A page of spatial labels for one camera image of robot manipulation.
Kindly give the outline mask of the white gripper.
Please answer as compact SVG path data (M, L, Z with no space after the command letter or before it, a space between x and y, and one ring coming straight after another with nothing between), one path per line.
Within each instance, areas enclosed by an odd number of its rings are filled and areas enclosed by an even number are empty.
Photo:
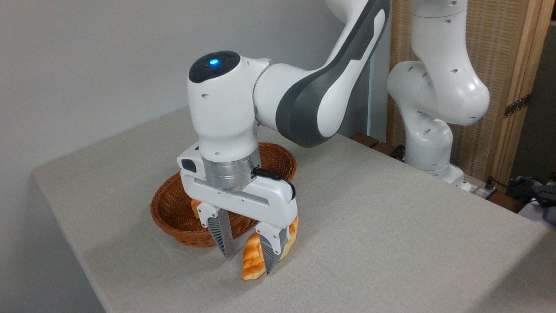
M290 238L288 226L298 214L292 187L284 181L252 177L247 170L237 182L222 182L213 170L215 163L203 159L198 144L179 155L177 162L185 192L202 202L197 206L201 225L224 258L228 260L235 253L228 211L259 221L256 232L266 275L270 275Z

